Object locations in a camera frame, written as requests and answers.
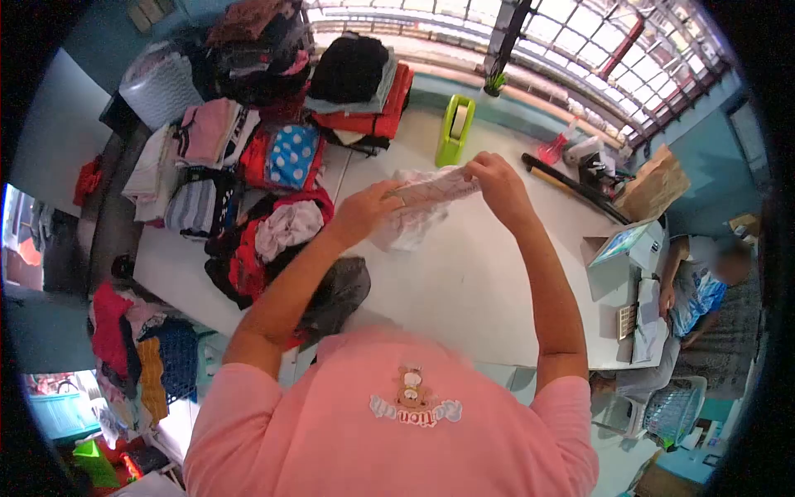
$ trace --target brown paper bag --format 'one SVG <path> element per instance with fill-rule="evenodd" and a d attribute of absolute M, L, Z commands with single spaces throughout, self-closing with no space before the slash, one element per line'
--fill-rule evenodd
<path fill-rule="evenodd" d="M 664 143 L 615 199 L 615 207 L 634 222 L 656 219 L 690 188 L 690 180 Z"/>

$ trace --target blue polka dot fabric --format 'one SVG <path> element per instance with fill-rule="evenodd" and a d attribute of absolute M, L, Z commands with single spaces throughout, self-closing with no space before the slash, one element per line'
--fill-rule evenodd
<path fill-rule="evenodd" d="M 285 126 L 273 138 L 270 151 L 270 180 L 301 190 L 317 151 L 320 135 L 311 126 Z"/>

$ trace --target tape roll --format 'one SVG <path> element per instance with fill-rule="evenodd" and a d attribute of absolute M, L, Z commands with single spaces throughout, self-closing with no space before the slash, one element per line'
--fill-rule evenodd
<path fill-rule="evenodd" d="M 465 105 L 459 105 L 456 108 L 456 115 L 453 116 L 452 126 L 450 127 L 450 138 L 456 140 L 461 138 L 463 125 L 467 122 L 467 111 L 469 111 L 469 107 Z"/>

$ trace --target blue plastic basket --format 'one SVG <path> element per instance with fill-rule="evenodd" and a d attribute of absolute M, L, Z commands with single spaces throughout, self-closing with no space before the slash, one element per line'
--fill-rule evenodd
<path fill-rule="evenodd" d="M 679 445 L 696 423 L 703 392 L 669 384 L 655 392 L 643 414 L 643 428 Z"/>
<path fill-rule="evenodd" d="M 81 398 L 79 393 L 32 395 L 29 399 L 34 416 L 51 440 L 99 428 L 87 397 Z"/>

